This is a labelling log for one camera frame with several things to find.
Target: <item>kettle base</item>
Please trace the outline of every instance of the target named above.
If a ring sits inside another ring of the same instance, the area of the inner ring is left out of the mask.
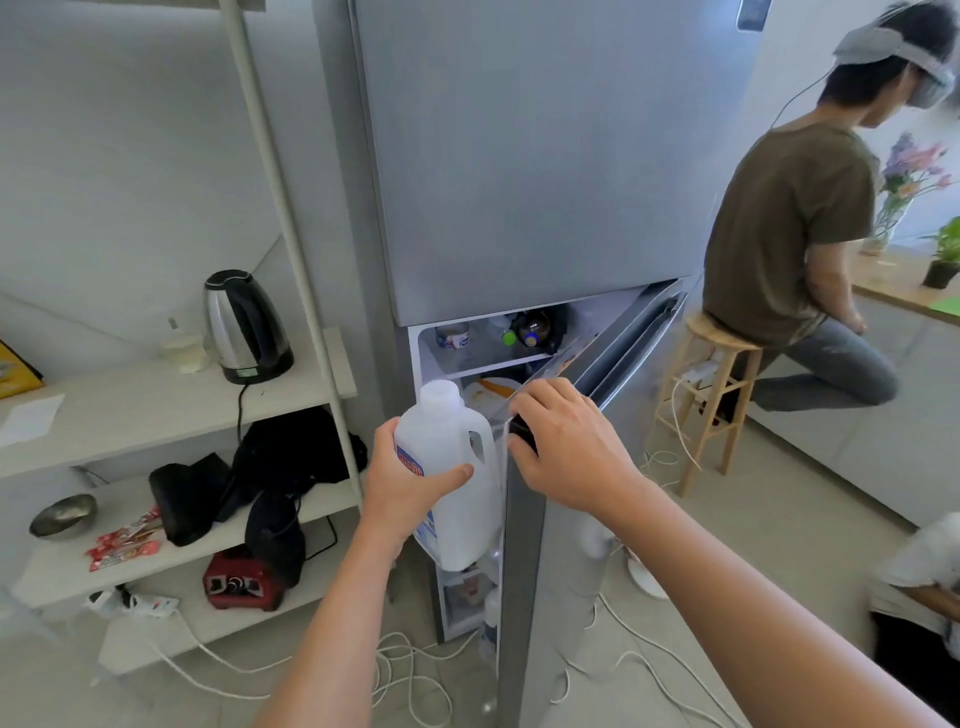
[[[249,369],[228,369],[227,367],[221,367],[221,369],[224,370],[224,376],[227,378],[227,381],[233,384],[261,384],[289,372],[293,365],[294,353],[288,349],[280,355],[276,364],[273,366],[258,366],[250,367]]]

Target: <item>white paper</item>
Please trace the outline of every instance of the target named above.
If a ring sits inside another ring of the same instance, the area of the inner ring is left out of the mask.
[[[50,431],[63,395],[18,404],[0,427],[0,448],[43,437]]]

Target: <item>person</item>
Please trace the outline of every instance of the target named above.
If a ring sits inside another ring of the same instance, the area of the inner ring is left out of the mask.
[[[591,513],[643,559],[755,728],[947,725],[644,477],[610,422],[568,380],[532,382],[514,396],[511,411],[538,446],[536,454],[515,435],[508,443],[526,483]],[[391,563],[437,499],[471,472],[411,473],[396,457],[396,423],[376,431],[356,534],[256,728],[370,724]]]
[[[894,6],[879,24],[945,61],[957,34],[952,8]],[[878,160],[854,131],[874,129],[910,98],[926,72],[897,57],[838,65],[816,108],[765,134],[737,167],[707,248],[704,310],[809,374],[759,381],[769,411],[884,404],[898,392],[893,365],[861,338],[845,243],[870,235]],[[735,376],[742,375],[738,363]],[[738,393],[720,406],[730,422]]]
[[[870,586],[874,659],[960,725],[960,513],[923,528]]]

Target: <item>vr headset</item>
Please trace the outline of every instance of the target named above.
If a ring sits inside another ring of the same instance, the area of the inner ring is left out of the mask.
[[[880,23],[899,11],[882,16],[870,25],[850,31],[833,51],[837,65],[876,63],[892,56],[910,61],[926,71],[907,106],[930,109],[946,99],[956,85],[956,77],[946,63],[931,56],[923,48],[903,40],[900,31],[881,28]]]

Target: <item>white shirt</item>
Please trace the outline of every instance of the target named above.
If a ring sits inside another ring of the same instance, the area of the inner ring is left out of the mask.
[[[953,624],[895,587],[939,586],[960,594],[960,513],[950,513],[915,533],[870,585],[870,608],[907,619],[944,637],[960,659],[960,624]]]

